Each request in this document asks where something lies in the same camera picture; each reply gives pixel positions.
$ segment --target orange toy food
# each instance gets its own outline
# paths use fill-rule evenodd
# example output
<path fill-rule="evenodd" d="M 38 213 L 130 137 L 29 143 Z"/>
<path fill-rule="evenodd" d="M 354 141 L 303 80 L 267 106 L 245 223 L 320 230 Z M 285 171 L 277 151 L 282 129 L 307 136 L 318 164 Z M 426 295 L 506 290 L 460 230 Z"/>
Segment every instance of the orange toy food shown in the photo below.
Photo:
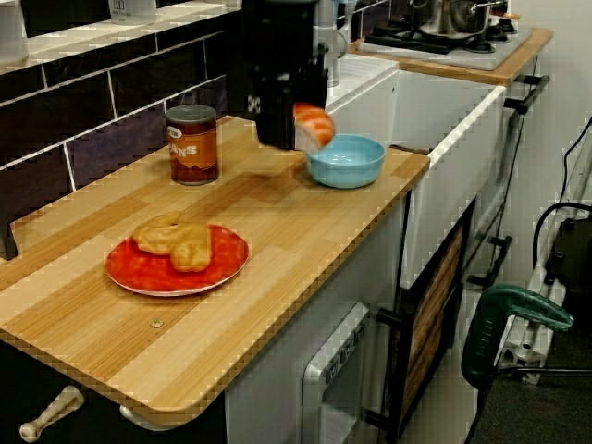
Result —
<path fill-rule="evenodd" d="M 184 224 L 179 227 L 177 243 L 170 252 L 170 262 L 177 271 L 202 271 L 212 260 L 209 229 L 205 224 Z"/>
<path fill-rule="evenodd" d="M 307 153 L 322 150 L 335 136 L 335 125 L 331 117 L 314 105 L 294 105 L 294 126 L 296 149 Z"/>
<path fill-rule="evenodd" d="M 132 238 L 144 252 L 168 255 L 177 271 L 203 271 L 212 260 L 212 242 L 205 224 L 179 224 L 181 213 L 157 216 L 133 230 Z"/>
<path fill-rule="evenodd" d="M 177 242 L 179 230 L 177 223 L 180 217 L 180 211 L 157 216 L 136 227 L 131 237 L 143 252 L 170 254 L 173 245 Z"/>

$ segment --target black tile wall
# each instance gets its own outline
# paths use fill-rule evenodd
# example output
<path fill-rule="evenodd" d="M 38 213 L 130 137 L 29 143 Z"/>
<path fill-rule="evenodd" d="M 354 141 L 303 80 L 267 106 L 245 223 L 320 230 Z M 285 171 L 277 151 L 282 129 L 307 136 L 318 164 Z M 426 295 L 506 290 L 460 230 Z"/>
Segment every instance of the black tile wall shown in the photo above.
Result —
<path fill-rule="evenodd" d="M 0 171 L 0 194 L 10 221 L 71 191 L 66 157 L 61 146 Z"/>
<path fill-rule="evenodd" d="M 107 0 L 22 0 L 29 37 L 111 19 Z"/>
<path fill-rule="evenodd" d="M 156 39 L 146 35 L 128 42 L 116 43 L 79 55 L 64 57 L 43 65 L 48 86 L 76 79 L 92 72 L 146 56 L 156 51 Z"/>
<path fill-rule="evenodd" d="M 41 67 L 30 67 L 0 76 L 0 102 L 14 99 L 43 88 Z"/>
<path fill-rule="evenodd" d="M 157 105 L 67 143 L 76 188 L 88 185 L 167 144 Z"/>
<path fill-rule="evenodd" d="M 105 123 L 112 109 L 106 74 L 0 107 L 0 165 Z"/>
<path fill-rule="evenodd" d="M 206 72 L 208 79 L 215 79 L 228 72 L 230 60 L 228 49 L 230 48 L 230 36 L 222 32 L 205 39 Z"/>
<path fill-rule="evenodd" d="M 196 21 L 190 25 L 172 30 L 162 31 L 158 33 L 158 49 L 167 49 L 222 30 L 233 30 L 240 26 L 240 22 L 240 11 L 235 11 L 222 16 Z"/>
<path fill-rule="evenodd" d="M 374 27 L 389 23 L 389 2 L 379 3 L 364 10 L 362 35 L 368 35 Z"/>
<path fill-rule="evenodd" d="M 376 3 L 376 0 L 358 0 L 358 3 L 356 4 L 355 8 L 361 9 L 366 6 L 373 5 L 374 3 Z"/>
<path fill-rule="evenodd" d="M 111 71 L 120 116 L 205 81 L 204 42 L 182 46 Z"/>
<path fill-rule="evenodd" d="M 409 0 L 390 0 L 390 19 L 401 20 L 407 14 L 411 14 L 413 8 L 409 6 Z"/>
<path fill-rule="evenodd" d="M 179 3 L 178 0 L 158 1 L 160 6 Z M 52 7 L 62 6 L 65 2 L 57 0 Z M 23 0 L 23 3 L 39 6 L 42 2 Z M 100 17 L 93 12 L 95 6 L 90 3 L 83 6 L 82 3 L 81 0 L 68 0 L 72 8 L 86 8 L 87 13 L 91 11 L 91 15 Z M 102 0 L 102 4 L 104 7 L 106 0 Z M 71 17 L 81 17 L 80 11 L 70 13 Z M 74 19 L 67 28 L 83 23 L 77 20 Z M 36 27 L 36 33 L 44 33 L 57 31 L 63 21 L 61 16 L 47 20 L 45 29 L 42 29 L 40 23 L 33 23 L 29 16 L 28 26 Z M 217 32 L 220 33 L 216 36 L 191 43 Z M 14 103 L 0 105 L 0 166 L 76 137 L 65 142 L 72 177 L 63 144 L 0 170 L 0 195 L 10 220 L 68 194 L 72 191 L 72 179 L 76 188 L 83 187 L 165 146 L 165 105 L 155 104 L 163 98 L 180 93 L 167 100 L 166 106 L 209 105 L 216 110 L 217 117 L 223 117 L 228 112 L 228 61 L 241 52 L 240 42 L 241 13 L 237 11 L 163 31 L 156 38 L 149 35 L 46 63 L 43 68 L 48 85 L 53 87 L 50 91 L 43 91 L 41 67 L 0 75 L 0 103 L 17 99 Z M 156 43 L 158 49 L 165 50 L 164 53 L 155 53 Z M 130 62 L 140 56 L 147 57 Z M 128 64 L 112 68 L 122 63 Z M 76 80 L 107 69 L 117 115 L 124 116 L 117 121 L 112 121 L 115 115 L 109 75 L 105 72 Z M 74 81 L 60 85 L 67 80 Z M 38 93 L 18 99 L 34 92 Z"/>
<path fill-rule="evenodd" d="M 179 105 L 208 105 L 215 109 L 216 118 L 228 113 L 227 78 L 207 82 L 184 94 L 179 94 L 166 101 L 166 109 Z"/>

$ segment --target blue bowl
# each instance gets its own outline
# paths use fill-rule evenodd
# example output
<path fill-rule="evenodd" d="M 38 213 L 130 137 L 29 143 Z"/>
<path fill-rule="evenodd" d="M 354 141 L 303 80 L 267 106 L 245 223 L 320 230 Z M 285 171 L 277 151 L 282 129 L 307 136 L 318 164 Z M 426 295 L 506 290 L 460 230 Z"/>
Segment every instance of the blue bowl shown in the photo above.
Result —
<path fill-rule="evenodd" d="M 319 153 L 306 155 L 308 172 L 334 188 L 358 188 L 372 183 L 385 160 L 384 147 L 372 139 L 337 134 Z"/>

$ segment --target oven handle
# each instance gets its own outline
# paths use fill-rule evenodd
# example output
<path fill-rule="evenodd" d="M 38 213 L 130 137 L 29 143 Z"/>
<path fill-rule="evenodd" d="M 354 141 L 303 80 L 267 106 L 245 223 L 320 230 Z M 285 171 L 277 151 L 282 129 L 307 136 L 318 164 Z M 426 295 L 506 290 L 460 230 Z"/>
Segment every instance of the oven handle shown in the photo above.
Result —
<path fill-rule="evenodd" d="M 410 303 L 404 303 L 400 314 L 381 308 L 376 314 L 376 321 L 391 328 L 397 328 L 400 331 L 399 348 L 397 349 L 395 375 L 390 382 L 392 399 L 388 408 L 388 417 L 366 410 L 364 420 L 369 425 L 387 432 L 385 436 L 386 442 L 397 442 L 401 428 L 401 410 L 405 394 L 405 383 L 407 382 L 409 357 L 411 355 L 415 307 Z"/>
<path fill-rule="evenodd" d="M 504 108 L 514 109 L 519 115 L 524 116 L 537 97 L 543 92 L 550 80 L 551 77 L 549 76 L 518 76 L 516 81 L 526 85 L 532 85 L 535 88 L 533 88 L 523 100 L 506 99 L 503 103 Z"/>
<path fill-rule="evenodd" d="M 66 386 L 37 419 L 21 425 L 18 433 L 25 442 L 37 442 L 46 427 L 78 410 L 82 404 L 82 393 L 74 386 Z"/>
<path fill-rule="evenodd" d="M 487 273 L 487 276 L 485 277 L 470 275 L 466 279 L 467 282 L 479 287 L 483 287 L 483 290 L 487 290 L 489 287 L 495 284 L 498 274 L 500 273 L 501 266 L 503 265 L 503 261 L 510 250 L 510 245 L 512 245 L 512 236 L 506 236 L 504 239 L 490 237 L 487 240 L 487 243 L 490 243 L 495 247 L 499 247 L 499 255 L 493 265 L 493 268 L 489 271 L 489 273 Z"/>

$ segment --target red plate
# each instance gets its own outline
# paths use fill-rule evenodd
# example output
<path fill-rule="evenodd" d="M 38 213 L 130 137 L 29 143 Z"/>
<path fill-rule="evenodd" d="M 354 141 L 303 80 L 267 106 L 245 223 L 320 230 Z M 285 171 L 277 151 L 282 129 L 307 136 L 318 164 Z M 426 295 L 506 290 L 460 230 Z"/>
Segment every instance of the red plate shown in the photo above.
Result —
<path fill-rule="evenodd" d="M 212 261 L 204 271 L 181 273 L 168 255 L 143 252 L 127 238 L 107 256 L 107 275 L 125 289 L 150 296 L 184 296 L 216 287 L 241 271 L 249 258 L 249 246 L 227 228 L 209 228 Z"/>

